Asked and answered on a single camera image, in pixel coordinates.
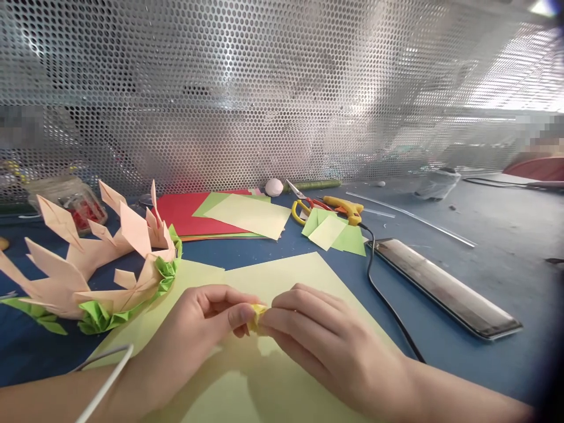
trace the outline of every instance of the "metal mesh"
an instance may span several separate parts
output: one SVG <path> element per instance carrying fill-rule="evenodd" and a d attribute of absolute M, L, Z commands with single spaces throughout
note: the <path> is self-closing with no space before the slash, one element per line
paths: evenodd
<path fill-rule="evenodd" d="M 564 61 L 483 4 L 4 0 L 0 201 L 69 172 L 133 195 L 501 169 L 564 108 Z"/>

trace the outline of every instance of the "workbench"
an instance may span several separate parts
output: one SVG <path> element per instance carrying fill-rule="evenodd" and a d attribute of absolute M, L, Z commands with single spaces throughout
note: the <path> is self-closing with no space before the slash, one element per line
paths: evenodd
<path fill-rule="evenodd" d="M 556 193 L 459 182 L 446 200 L 435 203 L 412 195 L 418 184 L 417 179 L 387 181 L 384 188 L 353 183 L 307 194 L 340 197 L 362 203 L 369 209 L 395 214 L 391 219 L 364 212 L 362 219 L 377 238 L 400 239 L 521 321 L 524 326 L 521 332 L 493 342 L 482 341 L 379 258 L 372 266 L 375 283 L 397 310 L 429 364 L 535 404 L 550 374 L 550 354 L 560 333 L 557 322 L 562 321 L 564 296 L 560 270 L 544 259 L 564 258 L 560 249 L 564 197 Z M 348 196 L 347 191 L 402 207 L 470 239 L 477 246 L 469 248 L 410 217 Z M 287 207 L 291 207 L 293 201 L 294 196 L 289 194 L 273 199 L 273 203 Z M 11 242 L 6 254 L 27 277 L 43 277 L 25 256 L 28 250 L 24 236 L 60 255 L 66 253 L 67 244 L 41 221 L 18 223 L 0 226 L 0 236 Z M 111 231 L 118 227 L 114 214 L 110 215 L 108 227 Z M 317 251 L 399 348 L 412 356 L 400 329 L 366 278 L 368 257 L 334 249 L 323 251 L 302 236 L 301 229 L 290 217 L 278 242 L 206 240 L 184 243 L 183 258 L 229 270 Z M 122 257 L 100 268 L 90 280 L 90 286 L 94 290 L 111 289 L 115 287 L 112 282 L 115 268 L 138 273 L 142 261 L 135 253 Z M 12 290 L 18 290 L 17 285 L 1 274 L 0 296 Z M 105 336 L 83 335 L 75 322 L 64 326 L 69 332 L 67 336 L 52 334 L 23 313 L 0 305 L 0 386 L 68 372 L 84 361 Z"/>

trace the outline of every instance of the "hand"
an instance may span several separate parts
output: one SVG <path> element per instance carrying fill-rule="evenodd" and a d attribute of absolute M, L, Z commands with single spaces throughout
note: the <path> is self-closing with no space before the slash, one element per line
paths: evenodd
<path fill-rule="evenodd" d="M 351 408 L 385 421 L 409 407 L 406 358 L 387 348 L 337 297 L 296 284 L 277 296 L 261 330 Z"/>
<path fill-rule="evenodd" d="M 261 303 L 258 297 L 227 285 L 187 289 L 127 365 L 122 391 L 141 395 L 135 403 L 145 401 L 147 412 L 164 407 L 223 338 L 230 332 L 239 338 L 249 334 L 246 324 L 254 318 L 250 304 L 255 303 Z"/>

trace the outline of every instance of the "white ball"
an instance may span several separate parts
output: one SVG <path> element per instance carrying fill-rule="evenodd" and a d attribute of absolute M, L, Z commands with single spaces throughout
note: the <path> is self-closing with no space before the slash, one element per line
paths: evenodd
<path fill-rule="evenodd" d="M 282 184 L 282 182 L 280 182 L 280 179 L 272 178 L 266 183 L 264 190 L 269 196 L 278 197 L 280 194 L 282 194 L 283 188 L 284 185 Z"/>

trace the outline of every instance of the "pink origami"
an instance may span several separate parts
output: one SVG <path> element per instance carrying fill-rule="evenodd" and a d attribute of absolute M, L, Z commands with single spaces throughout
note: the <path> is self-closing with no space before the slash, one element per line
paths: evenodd
<path fill-rule="evenodd" d="M 0 270 L 29 296 L 20 301 L 43 306 L 63 318 L 80 320 L 84 311 L 78 304 L 86 301 L 97 300 L 110 314 L 114 314 L 131 310 L 157 292 L 161 276 L 155 267 L 155 260 L 157 257 L 168 262 L 174 260 L 176 249 L 166 223 L 157 211 L 155 181 L 151 188 L 155 214 L 147 211 L 145 219 L 127 206 L 121 194 L 102 181 L 99 184 L 102 200 L 120 216 L 122 226 L 114 236 L 105 226 L 89 221 L 92 233 L 99 240 L 79 238 L 71 214 L 38 196 L 45 224 L 69 243 L 66 259 L 26 238 L 30 252 L 28 257 L 48 276 L 29 280 L 0 251 Z M 145 259 L 138 279 L 131 272 L 116 269 L 114 282 L 123 290 L 90 290 L 88 280 L 97 268 L 132 251 Z"/>

